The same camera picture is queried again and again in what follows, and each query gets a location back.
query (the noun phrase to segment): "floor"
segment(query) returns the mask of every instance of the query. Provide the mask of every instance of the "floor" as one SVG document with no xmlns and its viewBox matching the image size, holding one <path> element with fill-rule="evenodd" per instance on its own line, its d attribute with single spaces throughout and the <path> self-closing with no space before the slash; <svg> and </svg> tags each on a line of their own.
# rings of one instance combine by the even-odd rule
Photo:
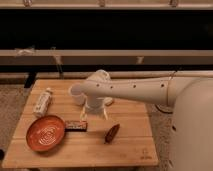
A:
<svg viewBox="0 0 213 171">
<path fill-rule="evenodd" d="M 2 84 L 0 85 L 0 149 L 7 151 L 10 139 L 23 110 L 31 88 L 25 89 L 23 84 Z M 147 104 L 150 115 L 152 131 L 156 143 L 159 157 L 158 167 L 141 167 L 139 171 L 167 171 L 169 134 L 171 126 L 171 116 L 159 112 L 154 105 Z M 0 171 L 16 171 L 18 169 L 2 169 L 0 161 Z M 42 169 L 47 171 L 59 169 Z M 130 171 L 135 168 L 80 168 L 80 169 L 63 169 L 63 170 L 90 170 L 90 171 Z"/>
</svg>

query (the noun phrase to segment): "brown object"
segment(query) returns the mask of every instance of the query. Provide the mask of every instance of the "brown object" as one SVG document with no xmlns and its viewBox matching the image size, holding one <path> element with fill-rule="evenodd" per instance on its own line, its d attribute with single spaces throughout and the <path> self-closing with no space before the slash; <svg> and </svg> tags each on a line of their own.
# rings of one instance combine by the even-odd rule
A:
<svg viewBox="0 0 213 171">
<path fill-rule="evenodd" d="M 26 133 L 35 116 L 33 107 L 40 93 L 51 85 L 52 104 L 48 115 L 66 120 L 79 120 L 82 107 L 75 104 L 67 93 L 70 86 L 83 80 L 36 80 L 11 143 L 3 160 L 4 168 L 69 168 L 69 167 L 118 167 L 156 166 L 158 158 L 152 136 L 146 105 L 142 102 L 115 99 L 106 107 L 108 120 L 87 115 L 87 132 L 66 132 L 63 143 L 54 150 L 35 153 L 26 142 Z M 116 141 L 103 143 L 106 132 L 119 123 L 121 128 Z"/>
<path fill-rule="evenodd" d="M 106 134 L 105 136 L 105 143 L 111 143 L 112 140 L 115 138 L 118 130 L 120 128 L 120 124 L 114 125 Z"/>
<path fill-rule="evenodd" d="M 66 132 L 77 131 L 77 132 L 86 132 L 87 131 L 87 122 L 86 121 L 65 121 Z"/>
<path fill-rule="evenodd" d="M 57 116 L 44 116 L 32 123 L 26 135 L 28 146 L 33 151 L 47 151 L 64 137 L 65 124 Z"/>
</svg>

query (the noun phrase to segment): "wooden tabletop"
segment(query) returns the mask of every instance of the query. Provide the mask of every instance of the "wooden tabletop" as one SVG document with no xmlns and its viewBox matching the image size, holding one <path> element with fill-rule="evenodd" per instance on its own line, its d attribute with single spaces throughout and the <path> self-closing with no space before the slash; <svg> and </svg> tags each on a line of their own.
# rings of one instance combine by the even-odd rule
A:
<svg viewBox="0 0 213 171">
<path fill-rule="evenodd" d="M 37 80 L 29 97 L 11 144 L 3 161 L 3 168 L 45 167 L 107 167 L 153 166 L 158 164 L 149 117 L 144 103 L 115 99 L 106 108 L 109 119 L 88 115 L 87 132 L 67 132 L 63 141 L 45 153 L 32 151 L 26 143 L 26 132 L 36 117 L 33 107 L 40 93 L 47 87 L 53 90 L 47 114 L 63 120 L 79 120 L 82 107 L 75 105 L 68 88 L 80 80 Z M 120 129 L 111 144 L 104 144 L 107 131 L 115 124 Z"/>
</svg>

